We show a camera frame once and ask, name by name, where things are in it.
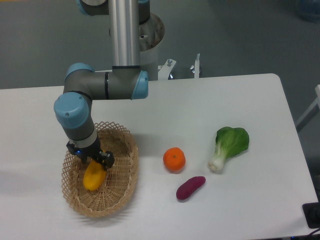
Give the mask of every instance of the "wicker basket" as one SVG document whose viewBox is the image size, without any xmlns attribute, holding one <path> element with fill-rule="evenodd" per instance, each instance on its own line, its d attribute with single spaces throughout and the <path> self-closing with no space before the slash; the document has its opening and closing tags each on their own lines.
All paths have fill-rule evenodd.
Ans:
<svg viewBox="0 0 320 240">
<path fill-rule="evenodd" d="M 80 158 L 67 151 L 62 169 L 62 193 L 70 206 L 88 217 L 103 217 L 121 209 L 131 198 L 138 178 L 138 147 L 133 136 L 114 122 L 95 124 L 101 148 L 114 154 L 114 164 L 107 171 L 101 186 L 86 190 L 85 171 L 91 161 L 82 164 Z"/>
</svg>

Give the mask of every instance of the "orange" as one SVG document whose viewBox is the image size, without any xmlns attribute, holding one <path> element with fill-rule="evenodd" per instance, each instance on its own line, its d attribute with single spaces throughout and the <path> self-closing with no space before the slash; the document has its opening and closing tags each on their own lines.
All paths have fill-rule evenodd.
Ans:
<svg viewBox="0 0 320 240">
<path fill-rule="evenodd" d="M 163 163 L 168 170 L 175 172 L 182 169 L 186 164 L 186 157 L 180 148 L 173 147 L 164 153 Z"/>
</svg>

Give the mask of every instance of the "blue bottle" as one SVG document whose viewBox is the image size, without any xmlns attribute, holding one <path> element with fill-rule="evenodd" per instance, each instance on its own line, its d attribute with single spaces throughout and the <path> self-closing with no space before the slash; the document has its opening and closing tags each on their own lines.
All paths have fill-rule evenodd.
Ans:
<svg viewBox="0 0 320 240">
<path fill-rule="evenodd" d="M 295 10 L 307 21 L 320 23 L 320 0 L 296 0 Z"/>
</svg>

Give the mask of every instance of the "sweet potato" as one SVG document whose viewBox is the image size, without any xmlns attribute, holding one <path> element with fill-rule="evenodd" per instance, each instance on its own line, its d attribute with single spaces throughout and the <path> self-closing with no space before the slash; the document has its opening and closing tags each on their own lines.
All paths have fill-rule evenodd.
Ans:
<svg viewBox="0 0 320 240">
<path fill-rule="evenodd" d="M 205 184 L 206 178 L 204 176 L 194 176 L 182 184 L 176 191 L 176 198 L 178 200 L 188 199 L 198 188 Z"/>
</svg>

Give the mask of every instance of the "robotic arm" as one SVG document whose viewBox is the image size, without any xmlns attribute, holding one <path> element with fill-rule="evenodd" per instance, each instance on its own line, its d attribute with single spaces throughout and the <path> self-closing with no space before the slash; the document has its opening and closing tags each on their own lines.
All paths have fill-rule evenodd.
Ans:
<svg viewBox="0 0 320 240">
<path fill-rule="evenodd" d="M 69 141 L 67 149 L 83 163 L 90 157 L 105 170 L 114 164 L 112 152 L 103 152 L 91 117 L 93 100 L 145 99 L 149 77 L 158 78 L 157 61 L 141 64 L 141 51 L 151 51 L 164 36 L 162 21 L 150 13 L 149 0 L 76 0 L 86 15 L 109 15 L 112 72 L 95 72 L 84 63 L 67 71 L 63 94 L 54 112 Z"/>
</svg>

